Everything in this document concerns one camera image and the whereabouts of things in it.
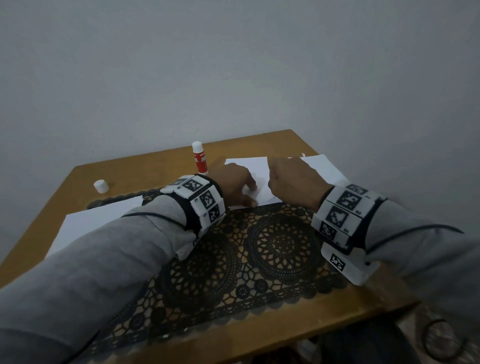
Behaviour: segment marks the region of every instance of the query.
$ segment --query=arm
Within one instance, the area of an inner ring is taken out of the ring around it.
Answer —
[[[299,158],[270,159],[270,188],[281,200],[317,211],[332,185]],[[364,220],[355,246],[367,250],[369,261],[392,265],[413,292],[442,311],[463,335],[480,341],[480,238],[445,228],[392,235],[433,224],[391,201],[383,202]]]
[[[245,184],[256,188],[246,168],[228,164],[209,176],[227,206],[256,205],[241,192]],[[167,195],[132,212],[161,214],[183,226],[192,217]],[[195,237],[158,217],[123,217],[49,256],[0,290],[0,358],[20,364],[68,360]]]

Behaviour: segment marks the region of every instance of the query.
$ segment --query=white cap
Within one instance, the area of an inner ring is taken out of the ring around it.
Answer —
[[[96,181],[93,186],[96,188],[99,194],[104,194],[107,192],[110,188],[108,184],[104,180],[98,180]]]
[[[204,151],[204,146],[202,142],[196,141],[192,143],[192,148],[194,153],[201,153]]]

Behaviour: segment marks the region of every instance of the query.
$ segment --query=patterned tablecloth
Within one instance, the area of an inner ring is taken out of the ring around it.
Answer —
[[[88,208],[137,195],[146,204],[159,191],[98,200]],[[81,360],[102,360],[134,344],[168,340],[345,288],[346,279],[322,257],[311,218],[309,210],[282,203],[228,212],[186,260],[173,259],[145,283]]]

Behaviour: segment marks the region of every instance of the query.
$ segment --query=gray sleeve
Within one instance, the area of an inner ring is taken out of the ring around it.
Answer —
[[[385,201],[368,228],[366,248],[398,232],[433,224]],[[480,341],[480,238],[428,229],[391,240],[367,255],[393,266],[413,292],[434,306],[454,329]]]
[[[186,217],[169,196],[135,211]],[[195,235],[156,217],[120,218],[0,290],[0,358],[60,363],[81,349]]]

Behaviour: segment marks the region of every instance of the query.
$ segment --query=hand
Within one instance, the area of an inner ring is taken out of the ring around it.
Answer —
[[[307,207],[320,208],[320,200],[332,187],[300,158],[269,158],[270,182],[268,186],[280,200]]]
[[[256,207],[258,205],[253,198],[242,193],[244,185],[247,185],[250,191],[257,189],[255,180],[245,167],[229,163],[209,171],[208,176],[222,189],[226,207],[237,205]]]

